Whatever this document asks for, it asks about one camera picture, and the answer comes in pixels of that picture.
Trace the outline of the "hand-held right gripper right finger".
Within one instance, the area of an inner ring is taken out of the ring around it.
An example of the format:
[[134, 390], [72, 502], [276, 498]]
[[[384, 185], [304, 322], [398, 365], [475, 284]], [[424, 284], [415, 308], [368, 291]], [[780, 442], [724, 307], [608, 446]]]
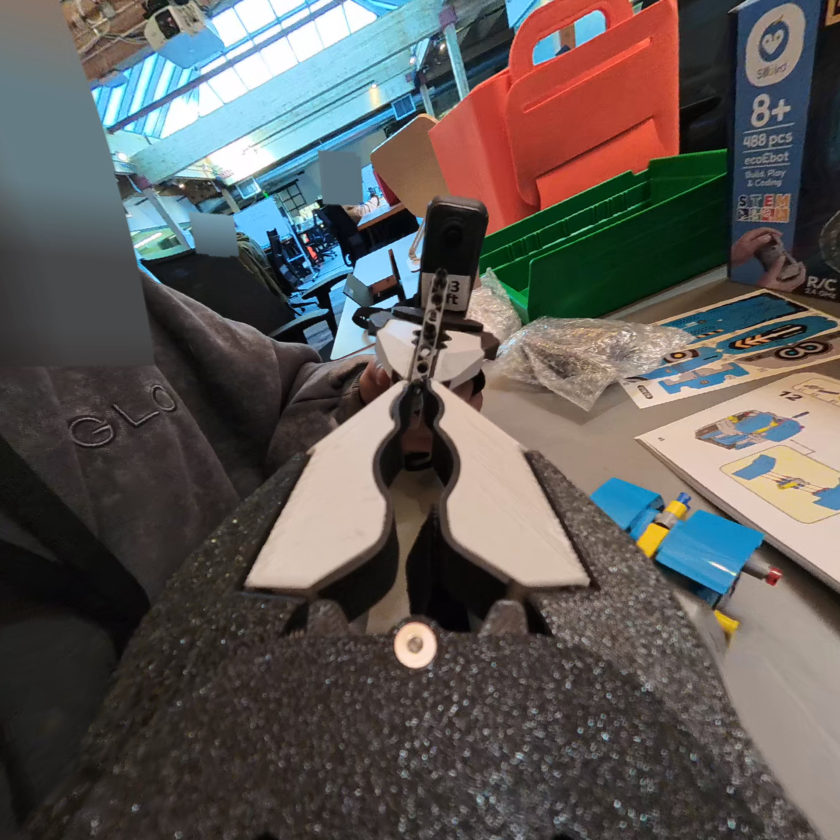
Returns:
[[519, 442], [433, 382], [427, 425], [443, 484], [437, 510], [444, 588], [460, 601], [586, 588], [591, 582]]

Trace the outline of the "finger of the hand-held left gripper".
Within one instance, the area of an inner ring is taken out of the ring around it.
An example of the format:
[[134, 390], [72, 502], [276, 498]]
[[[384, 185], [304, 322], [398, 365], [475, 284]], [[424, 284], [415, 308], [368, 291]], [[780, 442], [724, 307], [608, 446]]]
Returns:
[[415, 370], [419, 323], [403, 319], [389, 319], [375, 335], [375, 355], [378, 364], [388, 374], [388, 381], [417, 383], [421, 375]]
[[480, 372], [485, 358], [481, 332], [446, 330], [445, 341], [435, 356], [432, 380], [441, 385], [462, 385]]

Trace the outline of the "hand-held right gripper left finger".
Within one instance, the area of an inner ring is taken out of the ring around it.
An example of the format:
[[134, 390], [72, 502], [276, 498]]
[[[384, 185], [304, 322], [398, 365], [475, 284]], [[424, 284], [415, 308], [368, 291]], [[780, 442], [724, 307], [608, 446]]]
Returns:
[[389, 445], [399, 382], [311, 447], [285, 507], [245, 579], [257, 592], [316, 592], [371, 560], [391, 531]]

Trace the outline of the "grey perforated brick beam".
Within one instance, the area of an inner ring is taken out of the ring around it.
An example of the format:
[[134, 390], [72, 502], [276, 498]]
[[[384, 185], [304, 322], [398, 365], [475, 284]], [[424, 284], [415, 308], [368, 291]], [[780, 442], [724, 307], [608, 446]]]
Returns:
[[416, 339], [408, 382], [412, 394], [421, 396], [434, 373], [439, 352], [439, 338], [447, 302], [449, 275], [439, 268], [429, 285], [421, 329]]

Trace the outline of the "person's left forearm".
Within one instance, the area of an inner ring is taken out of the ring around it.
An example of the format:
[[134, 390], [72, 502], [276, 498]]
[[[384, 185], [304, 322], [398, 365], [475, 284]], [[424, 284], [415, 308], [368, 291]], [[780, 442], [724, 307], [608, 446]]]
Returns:
[[274, 349], [280, 403], [277, 423], [269, 436], [265, 478], [367, 406], [360, 400], [358, 382], [368, 358], [373, 356], [358, 354], [325, 362], [305, 344], [275, 342]]

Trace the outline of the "grey desk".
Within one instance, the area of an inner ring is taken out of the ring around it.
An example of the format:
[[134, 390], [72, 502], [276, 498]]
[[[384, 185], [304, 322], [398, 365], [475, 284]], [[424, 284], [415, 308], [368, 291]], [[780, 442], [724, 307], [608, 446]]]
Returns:
[[[645, 409], [612, 385], [588, 413], [541, 388], [489, 379], [484, 413], [587, 494], [615, 476], [673, 498], [690, 489], [635, 437], [778, 379]], [[718, 667], [743, 726], [789, 800], [822, 838], [838, 838], [838, 593], [769, 545], [759, 556], [784, 578], [775, 587], [752, 578], [738, 586], [731, 614], [741, 626], [728, 649], [715, 654]]]

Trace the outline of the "person's left hand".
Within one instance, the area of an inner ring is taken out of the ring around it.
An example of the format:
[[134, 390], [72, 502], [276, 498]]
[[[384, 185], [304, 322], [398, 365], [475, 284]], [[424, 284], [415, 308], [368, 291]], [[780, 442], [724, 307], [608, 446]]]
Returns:
[[360, 374], [358, 386], [360, 401], [368, 405], [390, 389], [392, 375], [381, 362], [371, 356]]

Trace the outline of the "crumpled clear plastic bag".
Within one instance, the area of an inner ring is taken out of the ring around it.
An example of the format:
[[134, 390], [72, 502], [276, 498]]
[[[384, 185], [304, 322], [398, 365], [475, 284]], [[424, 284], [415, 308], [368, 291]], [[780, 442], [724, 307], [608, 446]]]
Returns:
[[467, 310], [469, 319], [480, 322], [500, 343], [522, 328], [522, 321], [492, 268], [476, 280]]
[[658, 368], [692, 343], [682, 329], [602, 318], [538, 318], [504, 342], [498, 379], [540, 386], [589, 411], [604, 390]]

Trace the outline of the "small angled stand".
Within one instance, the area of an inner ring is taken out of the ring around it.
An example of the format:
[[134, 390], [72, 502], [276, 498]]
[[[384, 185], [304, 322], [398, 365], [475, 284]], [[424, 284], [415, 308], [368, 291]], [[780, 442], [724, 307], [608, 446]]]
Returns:
[[360, 258], [346, 277], [343, 294], [360, 307], [375, 307], [404, 298], [402, 277], [393, 248], [380, 248]]

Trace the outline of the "green plastic bin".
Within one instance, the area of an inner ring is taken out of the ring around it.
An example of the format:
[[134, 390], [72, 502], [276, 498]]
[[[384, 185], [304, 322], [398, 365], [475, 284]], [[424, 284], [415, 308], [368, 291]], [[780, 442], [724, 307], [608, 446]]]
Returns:
[[728, 153], [652, 160], [485, 238], [524, 322], [596, 318], [728, 262]]

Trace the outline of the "blue brick vehicle model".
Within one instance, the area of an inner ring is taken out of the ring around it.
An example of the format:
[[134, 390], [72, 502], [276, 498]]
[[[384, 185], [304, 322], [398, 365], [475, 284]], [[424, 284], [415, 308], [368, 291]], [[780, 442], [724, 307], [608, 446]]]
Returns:
[[642, 553], [687, 593], [706, 605], [726, 641], [740, 621], [727, 614], [744, 575], [775, 586], [783, 572], [756, 552], [763, 535], [707, 511], [691, 510], [691, 496], [664, 501], [655, 492], [619, 478], [600, 485], [591, 499]]

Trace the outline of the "orange felt bag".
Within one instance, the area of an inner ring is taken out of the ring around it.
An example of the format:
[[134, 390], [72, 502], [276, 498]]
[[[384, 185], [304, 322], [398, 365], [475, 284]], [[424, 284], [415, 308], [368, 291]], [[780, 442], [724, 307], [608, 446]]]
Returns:
[[429, 132], [448, 191], [495, 233], [679, 152], [676, 1], [551, 2], [512, 40], [508, 68]]

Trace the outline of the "black office chair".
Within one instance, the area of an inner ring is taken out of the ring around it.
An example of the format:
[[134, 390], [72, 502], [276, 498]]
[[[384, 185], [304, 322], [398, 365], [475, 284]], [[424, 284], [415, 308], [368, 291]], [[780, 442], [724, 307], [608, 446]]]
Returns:
[[163, 285], [274, 340], [308, 343], [306, 331], [320, 325], [335, 339], [338, 323], [330, 309], [296, 314], [290, 303], [273, 294], [236, 257], [187, 250], [160, 259], [141, 259], [140, 265]]

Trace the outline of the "building instruction booklet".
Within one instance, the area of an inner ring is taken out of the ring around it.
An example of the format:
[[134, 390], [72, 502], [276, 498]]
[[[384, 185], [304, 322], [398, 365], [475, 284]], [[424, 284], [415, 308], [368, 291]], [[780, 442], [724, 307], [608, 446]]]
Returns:
[[794, 373], [636, 441], [839, 591], [839, 381]]

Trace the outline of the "blue sticker sheet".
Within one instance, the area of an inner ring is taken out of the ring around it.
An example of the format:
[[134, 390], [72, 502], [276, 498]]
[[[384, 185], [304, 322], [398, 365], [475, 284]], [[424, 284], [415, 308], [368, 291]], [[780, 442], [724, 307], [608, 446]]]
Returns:
[[790, 373], [839, 354], [838, 316], [776, 291], [759, 290], [658, 325], [683, 331], [689, 343], [651, 371], [621, 382], [640, 408]]

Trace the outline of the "blue black toy box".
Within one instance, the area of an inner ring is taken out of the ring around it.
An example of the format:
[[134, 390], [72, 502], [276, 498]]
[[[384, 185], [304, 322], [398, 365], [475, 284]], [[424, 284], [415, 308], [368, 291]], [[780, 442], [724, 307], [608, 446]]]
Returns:
[[838, 2], [729, 13], [729, 277], [839, 296]]

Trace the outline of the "black monitor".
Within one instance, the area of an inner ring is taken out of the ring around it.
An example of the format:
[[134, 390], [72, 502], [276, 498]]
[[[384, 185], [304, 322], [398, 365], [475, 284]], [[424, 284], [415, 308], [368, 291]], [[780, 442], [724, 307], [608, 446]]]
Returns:
[[728, 145], [730, 11], [738, 1], [678, 1], [679, 152]]

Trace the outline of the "white ceiling device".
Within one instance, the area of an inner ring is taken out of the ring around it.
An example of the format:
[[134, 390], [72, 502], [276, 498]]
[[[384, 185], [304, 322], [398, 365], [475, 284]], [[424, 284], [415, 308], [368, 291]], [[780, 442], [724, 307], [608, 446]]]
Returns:
[[182, 69], [220, 56], [224, 42], [195, 1], [143, 1], [143, 36], [152, 50]]

